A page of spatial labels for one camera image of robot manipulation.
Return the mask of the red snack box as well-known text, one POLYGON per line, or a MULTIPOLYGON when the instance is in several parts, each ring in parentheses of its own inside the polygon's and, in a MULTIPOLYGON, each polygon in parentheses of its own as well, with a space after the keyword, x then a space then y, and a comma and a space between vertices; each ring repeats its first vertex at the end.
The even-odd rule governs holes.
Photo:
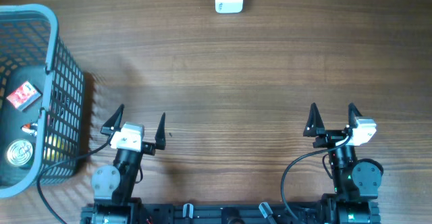
POLYGON ((39 90, 33 84, 31 84, 29 81, 25 81, 21 86, 9 94, 6 99, 13 105, 15 109, 24 111, 41 96, 42 93, 39 92, 39 90))

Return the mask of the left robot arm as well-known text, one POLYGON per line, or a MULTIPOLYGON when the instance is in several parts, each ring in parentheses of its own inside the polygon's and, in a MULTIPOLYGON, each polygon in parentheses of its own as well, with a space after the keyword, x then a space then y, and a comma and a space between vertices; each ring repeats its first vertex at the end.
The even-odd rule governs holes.
POLYGON ((141 161, 144 155, 155 155, 165 150, 165 117, 162 114, 154 142, 144 140, 144 126, 126 122, 121 124, 124 106, 103 124, 101 133, 116 150, 113 163, 99 167, 92 176, 94 204, 81 214, 82 223, 152 223, 152 217, 140 198, 133 198, 134 186, 142 179, 141 161))

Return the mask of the red silver foil packet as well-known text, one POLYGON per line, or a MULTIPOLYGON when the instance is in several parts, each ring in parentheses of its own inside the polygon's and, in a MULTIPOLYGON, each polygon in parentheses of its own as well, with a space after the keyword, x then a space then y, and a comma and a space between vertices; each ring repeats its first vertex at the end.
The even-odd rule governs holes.
POLYGON ((29 134, 29 135, 31 135, 33 137, 37 137, 37 134, 38 134, 38 124, 37 124, 37 122, 32 122, 32 123, 24 124, 21 127, 21 130, 24 133, 26 133, 26 134, 29 134))

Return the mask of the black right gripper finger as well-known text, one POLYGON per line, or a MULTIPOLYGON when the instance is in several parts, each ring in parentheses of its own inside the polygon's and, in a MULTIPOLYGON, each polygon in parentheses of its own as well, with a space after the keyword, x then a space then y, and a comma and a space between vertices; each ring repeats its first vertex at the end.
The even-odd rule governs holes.
POLYGON ((357 109, 357 107, 355 106, 354 103, 350 103, 348 105, 348 124, 351 128, 354 128, 355 126, 357 126, 357 124, 356 124, 356 118, 357 117, 362 117, 362 114, 357 109))
POLYGON ((316 103, 310 106, 308 121, 304 127, 303 136, 317 137, 325 135, 325 126, 316 103))

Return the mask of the teal tin can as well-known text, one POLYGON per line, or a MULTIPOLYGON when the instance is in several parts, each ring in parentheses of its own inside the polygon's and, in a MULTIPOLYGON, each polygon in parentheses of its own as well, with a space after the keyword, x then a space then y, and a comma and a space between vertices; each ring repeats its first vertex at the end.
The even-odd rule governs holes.
POLYGON ((5 159, 12 167, 31 168, 34 162, 33 143, 25 139, 14 140, 6 148, 5 159))

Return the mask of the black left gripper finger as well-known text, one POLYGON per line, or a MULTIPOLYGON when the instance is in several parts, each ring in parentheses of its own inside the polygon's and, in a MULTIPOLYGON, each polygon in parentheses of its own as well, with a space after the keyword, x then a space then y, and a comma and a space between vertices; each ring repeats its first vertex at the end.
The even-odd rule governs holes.
POLYGON ((163 113, 155 134, 155 145, 157 150, 165 150, 166 147, 165 117, 166 114, 163 113))
POLYGON ((114 132, 119 131, 124 112, 124 104, 121 104, 116 112, 102 125, 101 133, 106 136, 112 135, 114 132))

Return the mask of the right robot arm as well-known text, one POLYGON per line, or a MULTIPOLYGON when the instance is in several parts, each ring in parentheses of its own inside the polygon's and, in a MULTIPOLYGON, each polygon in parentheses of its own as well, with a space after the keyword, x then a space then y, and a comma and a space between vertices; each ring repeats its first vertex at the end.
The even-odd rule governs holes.
POLYGON ((377 124, 364 117, 354 104, 348 105, 348 125, 342 130, 326 130, 316 104, 310 106, 303 135, 314 137, 314 148, 328 152, 335 192, 324 194, 317 203, 318 223, 378 224, 375 200, 382 182, 383 167, 373 159, 358 159, 355 148, 367 143, 377 124))

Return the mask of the grey plastic shopping basket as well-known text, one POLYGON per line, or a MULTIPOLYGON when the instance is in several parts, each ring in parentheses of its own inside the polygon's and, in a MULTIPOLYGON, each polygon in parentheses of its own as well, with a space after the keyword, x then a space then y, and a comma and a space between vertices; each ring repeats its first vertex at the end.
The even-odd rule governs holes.
POLYGON ((39 4, 1 6, 2 198, 36 183, 60 184, 76 172, 84 96, 84 74, 59 35, 56 15, 39 4), (19 111, 6 97, 25 81, 42 96, 19 111), (38 124, 37 137, 21 130, 32 122, 38 124), (45 138, 50 135, 70 141, 73 155, 58 162, 44 160, 45 138), (34 162, 29 169, 6 162, 6 148, 17 139, 33 143, 34 162))

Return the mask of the yellow cylindrical container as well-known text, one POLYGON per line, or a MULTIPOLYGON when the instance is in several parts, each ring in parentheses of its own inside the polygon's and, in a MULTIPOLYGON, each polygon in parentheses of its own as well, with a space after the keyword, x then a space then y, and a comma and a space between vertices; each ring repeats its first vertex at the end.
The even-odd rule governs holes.
POLYGON ((44 149, 44 160, 58 162, 66 160, 73 155, 72 143, 60 136, 50 135, 45 138, 47 146, 44 149))

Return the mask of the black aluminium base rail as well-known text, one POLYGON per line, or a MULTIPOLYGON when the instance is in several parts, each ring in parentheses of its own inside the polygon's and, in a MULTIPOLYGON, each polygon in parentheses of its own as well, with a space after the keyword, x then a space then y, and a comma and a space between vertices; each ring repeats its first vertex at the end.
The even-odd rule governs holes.
POLYGON ((127 207, 82 209, 81 223, 364 223, 380 224, 376 202, 321 206, 316 202, 290 205, 294 219, 282 204, 193 205, 145 204, 138 210, 127 207))

